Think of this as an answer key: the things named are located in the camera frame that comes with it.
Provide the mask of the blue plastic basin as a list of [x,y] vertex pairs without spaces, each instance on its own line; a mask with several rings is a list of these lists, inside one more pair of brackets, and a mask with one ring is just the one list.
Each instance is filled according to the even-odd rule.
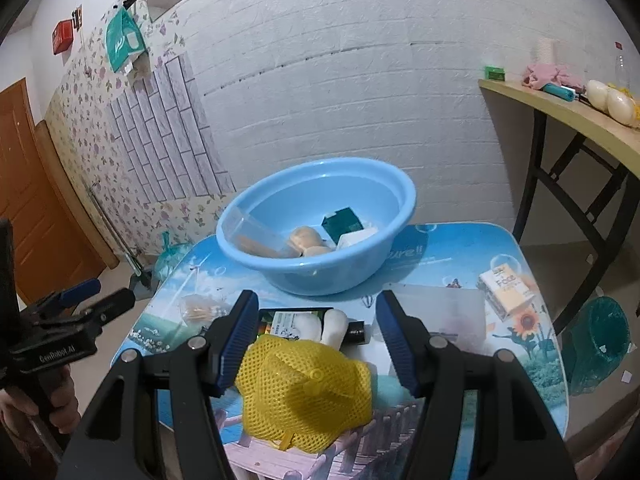
[[[287,239],[299,226],[311,226],[334,252],[286,259],[241,252],[219,226],[233,206]],[[375,226],[378,232],[337,250],[321,222],[346,207],[352,208],[363,229]],[[262,274],[272,286],[297,296],[328,296],[346,292],[375,274],[415,210],[416,186],[399,168],[359,157],[315,160],[265,177],[236,196],[218,220],[216,240],[227,258]]]

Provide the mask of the green small box on shelf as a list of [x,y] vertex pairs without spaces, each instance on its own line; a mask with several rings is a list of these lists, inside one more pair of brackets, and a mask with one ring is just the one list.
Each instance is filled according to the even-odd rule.
[[484,67],[484,75],[488,80],[505,81],[506,71],[502,67],[486,65]]

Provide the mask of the black green packaged box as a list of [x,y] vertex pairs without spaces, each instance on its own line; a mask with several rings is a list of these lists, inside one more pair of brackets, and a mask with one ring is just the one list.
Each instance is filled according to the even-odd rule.
[[363,321],[351,321],[342,310],[330,308],[260,309],[258,335],[310,340],[335,350],[367,342]]

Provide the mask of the beige bread pieces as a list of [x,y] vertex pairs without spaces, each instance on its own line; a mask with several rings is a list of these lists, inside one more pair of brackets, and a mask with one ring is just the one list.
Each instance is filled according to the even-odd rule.
[[334,252],[334,249],[326,244],[320,234],[311,226],[299,226],[290,233],[288,241],[305,258]]

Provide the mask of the clear box of toothpicks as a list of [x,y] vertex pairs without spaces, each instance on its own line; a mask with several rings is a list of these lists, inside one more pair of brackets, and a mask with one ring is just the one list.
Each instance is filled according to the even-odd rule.
[[237,206],[229,207],[219,226],[237,250],[262,258],[297,258],[300,251],[287,238]]

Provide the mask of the wooden side table black legs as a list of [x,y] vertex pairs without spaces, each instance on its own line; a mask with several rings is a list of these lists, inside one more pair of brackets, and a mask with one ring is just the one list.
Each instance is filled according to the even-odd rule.
[[[605,117],[582,101],[567,102],[512,81],[481,79],[480,90],[528,106],[533,111],[533,134],[527,172],[512,234],[520,240],[532,210],[538,185],[543,185],[575,222],[591,245],[594,263],[566,307],[553,321],[559,334],[573,322],[606,271],[615,261],[639,208],[639,133]],[[548,120],[574,131],[550,170],[542,168]],[[560,185],[560,177],[574,157],[586,154],[610,177],[591,204],[582,209]]]

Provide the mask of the dark teal small box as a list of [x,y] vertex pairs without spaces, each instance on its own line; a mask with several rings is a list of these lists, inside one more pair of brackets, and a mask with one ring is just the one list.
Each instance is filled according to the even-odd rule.
[[332,242],[337,245],[344,234],[363,230],[363,225],[352,208],[346,207],[325,216],[321,222]]

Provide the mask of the cream round objects on shelf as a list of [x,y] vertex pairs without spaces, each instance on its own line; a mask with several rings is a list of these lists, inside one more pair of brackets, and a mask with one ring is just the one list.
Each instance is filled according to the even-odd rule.
[[591,79],[586,84],[586,98],[592,107],[621,125],[639,128],[639,104],[623,91]]

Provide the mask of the green hanging wall bag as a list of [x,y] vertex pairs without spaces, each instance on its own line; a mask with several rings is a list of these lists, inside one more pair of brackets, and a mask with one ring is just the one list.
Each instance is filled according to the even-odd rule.
[[140,28],[123,6],[108,22],[104,42],[107,61],[114,73],[124,70],[146,51]]

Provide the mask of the yellow mesh bag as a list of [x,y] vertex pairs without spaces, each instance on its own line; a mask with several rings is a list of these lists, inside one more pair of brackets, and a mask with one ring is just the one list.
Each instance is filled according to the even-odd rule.
[[235,387],[244,431],[281,451],[320,453],[373,415],[367,364],[320,342],[259,336],[244,354]]

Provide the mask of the red wall box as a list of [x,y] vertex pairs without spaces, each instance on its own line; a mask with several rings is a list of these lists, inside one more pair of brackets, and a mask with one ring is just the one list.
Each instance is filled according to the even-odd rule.
[[59,21],[52,32],[52,53],[54,55],[67,51],[74,41],[74,25],[72,20]]

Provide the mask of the pink cloth on shelf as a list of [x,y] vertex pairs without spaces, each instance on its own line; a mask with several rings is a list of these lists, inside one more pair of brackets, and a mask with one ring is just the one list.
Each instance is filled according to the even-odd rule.
[[584,90],[582,80],[572,74],[565,65],[529,64],[524,70],[522,85],[534,90],[541,90],[546,84],[572,88],[576,92]]

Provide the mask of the green mesh waste basket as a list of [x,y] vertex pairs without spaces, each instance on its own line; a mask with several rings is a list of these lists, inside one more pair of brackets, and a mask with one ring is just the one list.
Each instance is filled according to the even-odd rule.
[[590,300],[575,323],[562,333],[562,359],[571,396],[593,392],[628,352],[626,314],[613,298]]

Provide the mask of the cotton swab plastic bag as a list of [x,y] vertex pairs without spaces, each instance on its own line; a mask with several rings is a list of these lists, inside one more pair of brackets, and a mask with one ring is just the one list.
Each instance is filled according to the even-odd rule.
[[224,301],[211,296],[191,294],[179,301],[179,310],[186,325],[208,325],[226,315],[230,307]]

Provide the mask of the green knotted trash bag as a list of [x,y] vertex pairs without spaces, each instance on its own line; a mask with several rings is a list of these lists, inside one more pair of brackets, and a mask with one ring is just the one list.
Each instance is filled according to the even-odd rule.
[[153,278],[160,284],[169,278],[169,275],[181,260],[190,252],[191,243],[172,244],[168,231],[162,233],[162,252],[157,257],[153,266]]

